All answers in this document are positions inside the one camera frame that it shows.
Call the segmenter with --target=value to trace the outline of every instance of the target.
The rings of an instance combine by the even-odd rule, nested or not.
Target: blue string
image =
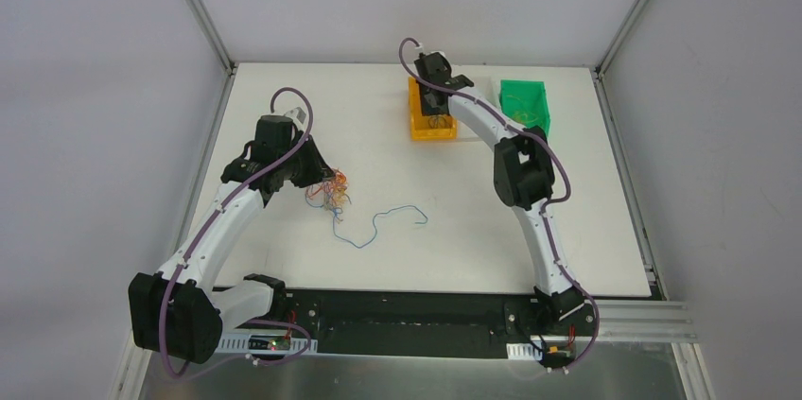
[[[352,241],[351,239],[348,239],[348,238],[346,238],[346,237],[342,237],[342,236],[340,236],[340,235],[338,235],[338,234],[337,234],[337,216],[338,216],[338,215],[340,215],[340,214],[342,214],[342,208],[335,208],[335,209],[333,210],[333,211],[334,211],[334,217],[331,219],[331,231],[332,231],[332,233],[334,233],[334,236],[335,236],[337,239],[339,239],[339,240],[341,240],[341,241],[345,241],[345,242],[347,242],[348,244],[351,244],[352,246],[356,247],[357,249],[362,249],[363,247],[367,246],[368,244],[370,244],[370,243],[374,242],[374,239],[376,239],[376,237],[378,236],[378,227],[376,227],[376,225],[375,225],[375,220],[376,220],[376,218],[377,218],[377,217],[379,217],[379,216],[387,216],[388,214],[390,214],[390,213],[392,213],[392,212],[395,212],[395,211],[400,211],[400,210],[402,210],[402,209],[414,209],[415,211],[419,212],[419,213],[421,214],[421,216],[423,216],[423,217],[424,217],[424,221],[422,221],[422,222],[415,222],[415,225],[426,225],[426,224],[427,224],[427,222],[428,222],[428,217],[427,217],[427,215],[426,215],[426,214],[424,214],[424,212],[423,212],[423,211],[421,211],[421,210],[420,210],[420,208],[418,208],[418,207],[417,207],[417,206],[415,206],[414,204],[405,204],[404,206],[398,206],[397,208],[392,208],[392,209],[389,209],[389,210],[387,210],[387,211],[385,211],[385,212],[383,212],[383,213],[376,213],[376,214],[374,214],[374,218],[373,218],[373,224],[374,224],[374,235],[373,235],[373,236],[371,236],[371,238],[370,238],[370,239],[368,239],[368,241],[367,241],[367,242],[365,242],[364,244],[361,244],[361,245],[359,245],[359,244],[357,244],[356,242]]]

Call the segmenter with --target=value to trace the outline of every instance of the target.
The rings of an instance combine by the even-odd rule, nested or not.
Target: robotic arm
[[[499,199],[513,208],[521,224],[537,278],[535,296],[539,303],[546,305],[550,321],[558,322],[582,308],[583,293],[568,281],[558,266],[562,261],[557,260],[566,258],[555,230],[554,215],[551,212],[541,212],[543,204],[551,198],[551,187],[554,184],[551,158],[531,137],[519,132],[529,132],[544,142],[546,134],[538,127],[527,129],[494,111],[487,99],[474,87],[473,81],[466,76],[452,77],[451,65],[442,53],[421,52],[415,61],[415,68],[421,79],[418,84],[423,114],[450,114],[462,121],[493,150],[494,188]],[[423,82],[459,93],[440,91]],[[551,228],[551,238],[547,225]],[[567,266],[562,268],[568,275],[575,277]]]
[[[256,172],[274,163],[299,143],[305,114],[298,108],[284,116],[265,115],[256,125],[256,135],[243,153],[223,170],[215,199],[182,246],[153,275],[138,273],[129,286],[134,342],[141,348],[159,351],[159,307],[166,286],[178,265],[182,265],[168,303],[166,317],[167,352],[192,362],[205,362],[215,352],[222,332],[254,317],[281,318],[283,305],[274,294],[283,295],[284,282],[251,274],[236,286],[213,291],[223,263],[239,235],[264,209],[285,181],[308,187],[334,177],[309,137],[295,154],[257,181],[242,188],[225,209],[223,201]],[[213,213],[219,216],[210,220]],[[184,261],[191,241],[202,232],[192,257]]]

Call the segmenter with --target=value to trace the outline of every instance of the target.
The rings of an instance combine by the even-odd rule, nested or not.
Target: white table
[[[553,208],[568,263],[593,294],[649,295],[589,71],[454,69],[488,94],[492,77],[545,82],[549,144],[574,188],[571,200]],[[376,212],[403,204],[417,205],[429,221],[415,225],[414,211],[381,217],[376,240],[358,250],[337,240],[331,215],[309,207],[304,191],[287,183],[239,239],[217,285],[256,272],[283,279],[288,287],[532,293],[535,279],[523,234],[493,189],[492,150],[467,132],[461,141],[412,142],[407,76],[400,65],[239,65],[199,211],[213,199],[223,167],[253,139],[256,120],[270,112],[270,96],[283,86],[309,97],[315,142],[326,162],[348,177],[353,204],[339,224],[341,235],[363,242],[373,233]],[[299,105],[300,99],[286,94],[276,110]],[[558,180],[555,193],[563,190]]]

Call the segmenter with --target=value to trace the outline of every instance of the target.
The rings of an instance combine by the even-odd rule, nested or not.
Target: plastic container
[[[418,82],[410,77],[410,136],[412,140],[453,140],[457,138],[457,120],[447,114],[424,116]]]
[[[498,103],[501,111],[527,128],[540,126],[549,135],[551,118],[542,81],[502,80]]]

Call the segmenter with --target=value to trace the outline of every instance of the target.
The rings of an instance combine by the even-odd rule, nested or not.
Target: green plastic basket
[[[542,81],[502,80],[498,96],[501,111],[527,128],[540,126],[549,135],[551,118]]]

